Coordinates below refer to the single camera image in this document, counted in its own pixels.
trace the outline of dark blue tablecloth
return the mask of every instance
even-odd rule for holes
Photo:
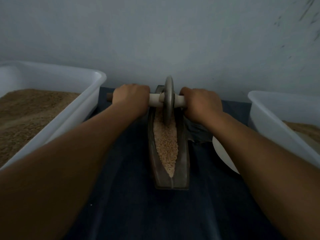
[[[107,108],[101,88],[93,115]],[[247,124],[251,105],[223,101],[226,113]],[[240,175],[196,134],[189,141],[190,187],[156,190],[151,177],[147,117],[114,143],[90,198],[65,239],[283,239],[264,216]]]

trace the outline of roller handle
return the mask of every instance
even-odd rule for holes
[[[184,96],[174,94],[174,107],[182,107],[186,108],[186,101],[184,100]],[[107,93],[106,94],[106,100],[108,102],[112,102],[113,99],[113,93]],[[149,98],[149,106],[150,107],[163,107],[163,102],[165,100],[165,94],[164,93],[150,93]]]

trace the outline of hand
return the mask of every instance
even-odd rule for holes
[[[223,112],[221,99],[215,92],[184,87],[180,95],[184,95],[187,105],[185,116],[195,123],[203,125],[208,117]]]
[[[146,114],[149,105],[150,87],[146,85],[125,84],[113,92],[112,104],[128,102],[135,107],[137,116]]]

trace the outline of gray wall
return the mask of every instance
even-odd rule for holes
[[[320,0],[0,0],[0,59],[94,68],[105,83],[320,95]]]

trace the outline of white plastic bin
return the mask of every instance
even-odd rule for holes
[[[98,104],[103,72],[70,66],[24,61],[0,63],[0,97],[19,89],[81,93],[71,104],[20,149],[2,169],[82,123]]]
[[[252,91],[249,126],[320,168],[320,155],[282,121],[320,127],[320,97]]]

